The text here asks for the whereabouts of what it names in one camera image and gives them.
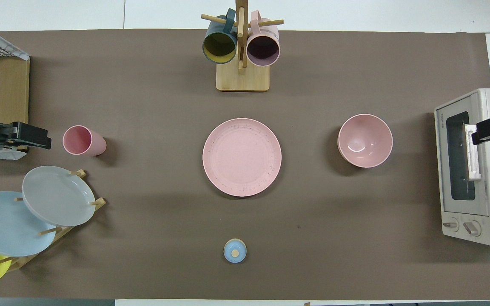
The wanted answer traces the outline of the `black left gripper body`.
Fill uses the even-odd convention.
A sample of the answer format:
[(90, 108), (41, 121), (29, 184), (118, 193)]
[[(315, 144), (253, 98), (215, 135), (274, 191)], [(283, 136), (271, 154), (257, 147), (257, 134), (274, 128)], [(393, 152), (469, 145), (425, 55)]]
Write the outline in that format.
[(3, 147), (21, 147), (21, 143), (17, 141), (16, 136), (19, 129), (19, 122), (11, 124), (0, 123), (0, 149)]

